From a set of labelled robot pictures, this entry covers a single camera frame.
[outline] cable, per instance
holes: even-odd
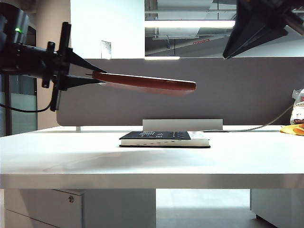
[[[11,109],[13,111],[22,112],[22,113],[41,113],[41,112],[44,112],[45,110],[49,109],[50,106],[51,106],[51,103],[49,103],[49,105],[47,107],[45,107],[44,109],[40,109],[40,110],[23,110],[23,109],[13,108],[13,107],[9,107],[7,105],[0,104],[0,107],[8,108],[8,109]]]
[[[282,117],[282,115],[284,115],[289,109],[291,109],[292,107],[294,106],[294,104],[292,104],[291,106],[289,106],[285,111],[283,111],[276,119],[270,121],[269,123],[266,123],[265,125],[263,126],[260,126],[260,127],[254,127],[254,128],[250,128],[250,129],[244,129],[244,130],[230,130],[230,131],[225,131],[225,130],[206,130],[206,131],[202,131],[202,132],[250,132],[250,131],[253,131],[253,130],[256,130],[256,129],[259,129],[259,128],[262,128],[262,127],[266,127],[270,124],[272,124],[273,122],[277,121],[279,118]]]

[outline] green led light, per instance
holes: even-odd
[[[20,32],[20,33],[22,33],[22,30],[21,30],[20,28],[18,28],[18,27],[17,27],[17,28],[15,28],[15,31],[16,31],[16,32]]]

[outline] gray partition panel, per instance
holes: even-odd
[[[64,91],[57,121],[64,126],[141,125],[142,119],[223,119],[224,124],[264,124],[283,112],[293,89],[304,87],[302,57],[90,59],[111,73],[192,80],[182,97],[101,85]],[[91,73],[72,66],[70,74]],[[277,124],[288,124],[288,112]]]

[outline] white drawer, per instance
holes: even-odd
[[[15,212],[5,211],[5,228],[56,228]]]
[[[82,227],[81,198],[58,190],[4,190],[6,210],[60,228]]]

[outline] red paddle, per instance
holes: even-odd
[[[192,92],[196,88],[196,83],[192,81],[183,81],[166,78],[145,77],[145,76],[131,76],[119,75],[111,73],[93,72],[93,78],[115,84],[122,84],[127,86],[136,86],[151,89],[174,90],[180,92]]]

